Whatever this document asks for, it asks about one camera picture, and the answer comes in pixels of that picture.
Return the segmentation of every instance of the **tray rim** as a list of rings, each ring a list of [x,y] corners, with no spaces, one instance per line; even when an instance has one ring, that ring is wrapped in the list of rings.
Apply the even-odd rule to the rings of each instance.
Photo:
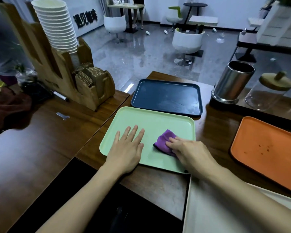
[[[167,111],[167,110],[153,110],[153,109],[148,109],[148,108],[139,108],[139,107],[135,107],[133,105],[133,101],[136,99],[136,95],[138,94],[138,90],[140,88],[140,85],[142,82],[145,82],[145,81],[154,81],[154,82],[169,82],[169,84],[177,84],[177,85],[191,85],[193,87],[197,87],[197,96],[199,98],[199,110],[200,110],[200,113],[198,115],[196,114],[183,114],[183,113],[175,113],[175,112],[171,112],[171,111]],[[172,113],[172,114],[176,114],[176,115],[182,115],[182,116],[192,116],[192,117],[199,117],[203,114],[204,112],[204,109],[203,109],[203,103],[202,103],[202,98],[201,98],[201,93],[200,93],[200,87],[197,85],[197,84],[194,84],[194,83],[182,83],[182,82],[173,82],[173,81],[166,81],[166,80],[155,80],[155,79],[141,79],[137,85],[137,88],[134,92],[134,95],[132,97],[132,100],[130,101],[130,104],[132,107],[134,108],[138,108],[138,109],[145,109],[145,110],[152,110],[152,111],[158,111],[158,112],[164,112],[164,113]]]
[[[119,112],[119,111],[122,111],[122,110],[126,110],[126,109],[133,109],[133,110],[146,111],[146,112],[148,112],[148,113],[154,113],[154,114],[167,114],[168,116],[172,116],[172,117],[185,117],[185,118],[186,118],[187,120],[189,120],[190,123],[193,125],[193,126],[192,126],[192,127],[193,127],[193,135],[194,135],[194,139],[196,140],[195,122],[194,122],[194,120],[193,120],[192,118],[190,118],[190,117],[188,117],[188,116],[184,116],[184,115],[171,114],[171,113],[164,113],[164,112],[160,112],[160,111],[147,110],[147,109],[140,109],[140,108],[135,108],[135,107],[130,107],[130,106],[124,106],[124,107],[119,108],[119,109],[117,110],[116,115],[114,116],[114,118],[113,118],[113,120],[112,120],[110,126],[108,127],[108,130],[109,130],[109,128],[111,127],[113,121],[115,120],[115,118],[116,118],[118,112]],[[101,141],[100,144],[99,144],[99,152],[100,152],[102,155],[104,155],[104,156],[108,156],[108,154],[103,154],[103,153],[101,152],[101,144],[103,143],[103,140],[104,140],[104,138],[105,138],[105,135],[104,135],[102,141]],[[190,174],[190,173],[186,173],[186,172],[176,172],[176,171],[172,171],[172,170],[168,170],[168,169],[164,169],[164,168],[159,168],[159,167],[154,167],[154,166],[150,166],[150,165],[146,165],[146,164],[139,163],[139,165],[140,165],[140,164],[141,164],[141,165],[145,165],[145,166],[147,166],[147,167],[158,168],[158,169],[160,169],[160,170],[164,170],[164,171],[166,171],[166,172],[173,172],[173,173],[186,174],[186,175],[189,175],[189,174]]]
[[[183,230],[182,230],[182,233],[185,233],[186,231],[186,216],[187,216],[187,209],[188,209],[188,207],[187,206],[189,206],[188,205],[188,202],[189,202],[189,200],[190,200],[190,193],[191,193],[191,186],[192,186],[192,179],[193,179],[193,177],[192,177],[192,175],[190,176],[190,182],[189,182],[189,189],[188,189],[188,195],[187,195],[187,199],[186,199],[186,203],[185,203],[185,206],[186,206],[186,208],[185,208],[185,213],[184,213],[184,219],[183,219]],[[267,193],[269,193],[269,194],[272,194],[272,195],[275,195],[275,196],[278,196],[278,197],[280,197],[280,198],[283,198],[283,199],[288,199],[288,200],[290,200],[291,201],[291,198],[290,197],[288,197],[288,196],[285,196],[285,195],[282,195],[282,194],[279,194],[279,193],[276,193],[276,192],[273,192],[273,191],[271,191],[271,190],[268,190],[268,189],[264,189],[264,188],[262,188],[262,187],[259,187],[259,186],[256,186],[256,185],[252,185],[252,184],[250,184],[250,183],[247,183],[246,182],[246,184],[248,184],[248,185],[250,185],[250,186],[252,186],[252,187],[254,187],[254,188],[256,188],[256,189],[258,189],[259,191],[262,191],[262,193],[263,192],[267,192]]]
[[[236,138],[237,135],[238,135],[238,132],[239,132],[239,130],[240,130],[241,125],[243,124],[243,121],[245,121],[245,120],[247,120],[247,119],[253,119],[253,120],[255,120],[255,121],[259,121],[259,122],[261,122],[261,123],[263,123],[263,124],[266,124],[266,125],[268,125],[268,126],[274,128],[274,129],[280,130],[280,131],[282,131],[282,132],[284,132],[284,133],[287,133],[287,134],[291,135],[291,132],[288,132],[288,131],[286,131],[286,130],[284,130],[284,129],[282,129],[282,128],[279,128],[279,127],[276,127],[276,126],[274,126],[274,125],[271,125],[271,124],[269,124],[269,123],[267,123],[267,122],[264,122],[264,121],[262,121],[262,120],[259,120],[259,119],[255,118],[255,117],[245,116],[245,117],[243,117],[242,120],[241,120],[241,123],[240,123],[240,125],[239,125],[239,127],[238,127],[238,130],[237,130],[237,132],[236,132],[236,135],[235,135],[235,137],[234,137],[234,139],[233,139],[232,145],[231,145],[231,147],[230,147],[230,149],[229,149],[229,153],[231,154],[231,156],[232,156],[234,159],[236,159],[236,160],[237,160],[238,162],[240,162],[241,164],[245,165],[246,167],[250,168],[251,170],[253,170],[253,171],[255,171],[255,172],[257,172],[257,173],[259,173],[259,174],[265,176],[266,178],[268,178],[268,179],[274,181],[275,183],[277,183],[278,185],[283,186],[284,188],[287,188],[289,191],[291,191],[290,188],[288,188],[288,187],[286,187],[285,185],[283,185],[283,184],[277,182],[276,180],[274,180],[274,179],[268,177],[266,174],[264,174],[264,173],[262,173],[262,172],[260,172],[260,171],[257,171],[256,169],[250,167],[249,165],[247,165],[247,164],[245,164],[244,162],[242,162],[238,157],[236,157],[236,156],[233,154],[233,152],[232,152],[232,148],[233,148],[233,146],[234,146],[235,138]]]

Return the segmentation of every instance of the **orange tray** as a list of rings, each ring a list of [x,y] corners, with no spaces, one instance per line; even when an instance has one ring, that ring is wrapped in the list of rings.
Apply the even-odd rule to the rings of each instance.
[[[244,117],[231,147],[232,156],[291,190],[291,133]]]

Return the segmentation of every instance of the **green tray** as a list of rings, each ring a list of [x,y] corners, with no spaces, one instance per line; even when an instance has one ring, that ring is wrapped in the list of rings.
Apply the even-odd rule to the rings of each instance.
[[[127,126],[133,128],[135,124],[138,125],[136,135],[142,128],[145,129],[145,134],[141,141],[145,146],[142,150],[140,164],[162,168],[172,172],[186,173],[185,168],[179,160],[158,151],[153,146],[157,138],[167,129],[179,137],[195,140],[194,121],[186,116],[122,107],[116,113],[105,137],[100,143],[100,152],[103,155],[107,155],[112,146],[115,133],[119,130],[122,135]]]

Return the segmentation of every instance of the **gray tiled floor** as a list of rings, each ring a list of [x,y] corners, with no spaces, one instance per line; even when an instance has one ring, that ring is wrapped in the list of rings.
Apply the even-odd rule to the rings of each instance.
[[[238,33],[224,32],[224,43],[217,43],[216,40],[221,38],[222,31],[213,33],[206,29],[201,48],[204,50],[203,57],[195,57],[192,65],[182,67],[173,62],[179,53],[172,46],[173,33],[164,33],[166,28],[157,24],[146,24],[144,30],[135,34],[121,33],[120,38],[127,41],[123,44],[113,43],[115,35],[109,34],[104,27],[87,33],[83,38],[92,49],[94,65],[110,72],[117,90],[124,91],[133,83],[133,87],[128,91],[132,93],[139,80],[146,78],[152,71],[214,85],[236,47]],[[265,72],[285,70],[291,78],[291,55],[260,50],[253,50],[252,53],[257,59],[254,64],[256,73],[249,81],[248,87],[252,87]],[[291,90],[286,95],[291,97]]]

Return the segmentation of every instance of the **person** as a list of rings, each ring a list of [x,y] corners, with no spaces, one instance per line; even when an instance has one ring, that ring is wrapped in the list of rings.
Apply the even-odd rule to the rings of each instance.
[[[17,83],[17,71],[14,69],[17,64],[33,69],[12,27],[0,11],[0,80],[8,86]]]
[[[144,0],[134,0],[134,4],[142,4],[144,5],[145,1]],[[140,17],[141,17],[141,30],[143,30],[143,7],[139,9],[140,12]],[[134,27],[136,27],[136,22],[137,22],[137,17],[138,17],[138,10],[134,9]]]
[[[120,138],[115,135],[106,162],[93,178],[66,202],[37,233],[81,233],[112,186],[125,173],[132,172],[140,161],[145,130],[134,139],[138,126],[127,127]],[[291,210],[240,180],[220,166],[200,141],[170,138],[173,149],[191,175],[213,185],[241,206],[260,225],[272,233],[291,233]]]

